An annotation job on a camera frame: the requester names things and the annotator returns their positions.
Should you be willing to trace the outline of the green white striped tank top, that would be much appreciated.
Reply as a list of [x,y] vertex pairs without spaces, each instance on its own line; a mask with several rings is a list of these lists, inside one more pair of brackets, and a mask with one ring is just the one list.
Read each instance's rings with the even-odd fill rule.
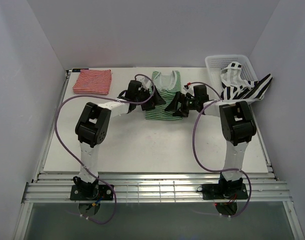
[[166,107],[172,102],[177,92],[181,92],[181,74],[173,70],[170,75],[163,75],[159,71],[152,73],[151,79],[157,88],[158,93],[165,101],[163,105],[157,105],[155,109],[145,112],[146,120],[177,121],[182,120],[180,116],[173,116],[173,111],[165,111]]

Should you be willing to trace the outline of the black white striped tank top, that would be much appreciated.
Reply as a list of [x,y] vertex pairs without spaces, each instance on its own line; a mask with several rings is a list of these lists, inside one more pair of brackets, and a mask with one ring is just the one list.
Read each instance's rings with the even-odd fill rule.
[[242,79],[241,73],[242,65],[237,61],[231,62],[220,71],[220,97],[223,100],[262,100],[273,81],[273,76],[269,73],[263,79],[253,81]]

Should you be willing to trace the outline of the red white striped tank top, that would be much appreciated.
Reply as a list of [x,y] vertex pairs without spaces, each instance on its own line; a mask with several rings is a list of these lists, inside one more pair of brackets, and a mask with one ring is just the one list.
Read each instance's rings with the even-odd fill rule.
[[72,87],[75,94],[96,94],[107,96],[112,83],[112,71],[81,69]]

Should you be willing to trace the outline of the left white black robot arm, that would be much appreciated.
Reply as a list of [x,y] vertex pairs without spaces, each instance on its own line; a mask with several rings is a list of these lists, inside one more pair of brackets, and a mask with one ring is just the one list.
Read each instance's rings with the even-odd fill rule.
[[77,122],[75,133],[80,143],[82,166],[73,182],[78,191],[88,200],[98,196],[98,156],[100,145],[107,136],[110,120],[128,114],[141,103],[143,111],[153,110],[166,101],[148,80],[131,80],[115,101],[95,104],[88,102]]

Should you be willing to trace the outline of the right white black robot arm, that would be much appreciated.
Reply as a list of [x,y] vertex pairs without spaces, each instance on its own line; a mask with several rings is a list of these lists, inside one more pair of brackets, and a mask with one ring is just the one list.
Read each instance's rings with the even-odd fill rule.
[[[237,190],[242,189],[242,170],[246,149],[257,133],[257,127],[249,104],[246,101],[224,102],[221,98],[211,100],[206,83],[191,83],[183,88],[185,93],[176,92],[171,103],[165,108],[174,117],[187,118],[190,111],[197,111],[198,115],[192,131],[192,149],[198,165],[210,173],[220,173],[218,181],[219,195],[225,199],[231,198]],[[221,130],[226,140],[224,167],[220,170],[203,166],[196,151],[196,133],[202,116],[214,116],[220,119]]]

